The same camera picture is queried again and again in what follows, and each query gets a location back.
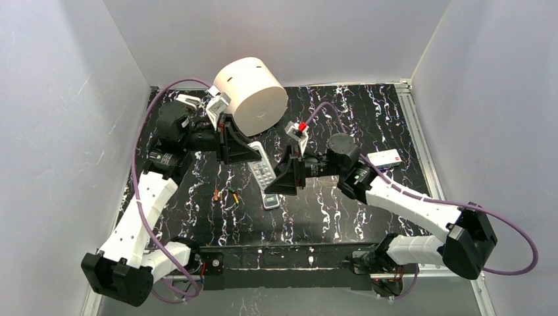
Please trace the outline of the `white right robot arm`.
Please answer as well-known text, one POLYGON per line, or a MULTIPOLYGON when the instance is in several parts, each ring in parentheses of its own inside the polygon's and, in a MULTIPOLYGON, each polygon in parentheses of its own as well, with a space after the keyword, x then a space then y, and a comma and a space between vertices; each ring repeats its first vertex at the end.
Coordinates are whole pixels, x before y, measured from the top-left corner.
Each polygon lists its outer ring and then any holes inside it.
POLYGON ((265 193, 294 196, 307 178, 336 175, 337 187, 348 198, 385 209, 429 232, 413 237, 388 234, 373 250, 349 256, 356 274, 431 264, 447 267, 465 279, 478 278, 497 244, 487 215, 477 211, 474 203, 432 203, 428 196, 386 182, 359 154, 354 139, 345 133, 331 136, 325 153, 302 153, 289 145, 265 193))

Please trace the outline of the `green yellow battery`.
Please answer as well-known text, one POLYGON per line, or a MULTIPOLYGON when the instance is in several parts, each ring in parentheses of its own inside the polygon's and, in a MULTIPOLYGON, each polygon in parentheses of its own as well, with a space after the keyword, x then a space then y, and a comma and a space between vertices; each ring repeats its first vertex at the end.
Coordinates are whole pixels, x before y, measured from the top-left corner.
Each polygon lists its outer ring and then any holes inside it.
POLYGON ((239 204, 240 204, 240 200, 239 200, 237 191, 235 191, 234 189, 232 189, 232 188, 230 188, 230 187, 227 187, 226 190, 232 195, 235 204, 236 204, 236 205, 239 205, 239 204))

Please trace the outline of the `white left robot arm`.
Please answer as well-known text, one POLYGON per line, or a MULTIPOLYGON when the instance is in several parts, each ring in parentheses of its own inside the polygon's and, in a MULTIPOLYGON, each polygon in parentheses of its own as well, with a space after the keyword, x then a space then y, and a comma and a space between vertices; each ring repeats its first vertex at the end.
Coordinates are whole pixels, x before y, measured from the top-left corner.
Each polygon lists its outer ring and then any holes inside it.
POLYGON ((195 122, 190 113, 178 101, 159 108, 156 138, 141 174, 131 168, 134 197, 107 241, 82 259, 81 268, 95 293, 137 307, 158 280, 175 270, 187 271, 199 252, 198 245, 175 237, 163 246, 153 226, 177 192, 194 153, 213 151, 217 161, 225 165, 261 158, 231 114, 195 122))

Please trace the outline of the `white remote control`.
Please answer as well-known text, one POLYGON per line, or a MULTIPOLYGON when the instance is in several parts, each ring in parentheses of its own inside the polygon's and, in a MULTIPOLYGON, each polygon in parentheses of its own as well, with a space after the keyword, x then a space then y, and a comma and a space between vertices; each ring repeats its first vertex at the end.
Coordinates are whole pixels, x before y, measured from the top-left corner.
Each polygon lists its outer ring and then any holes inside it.
POLYGON ((262 143, 255 141, 251 142, 249 146, 257 151, 261 156, 260 161, 248 162, 248 166, 252 175, 255 177, 258 186, 262 191, 264 191, 267 186, 276 179, 276 175, 262 143))

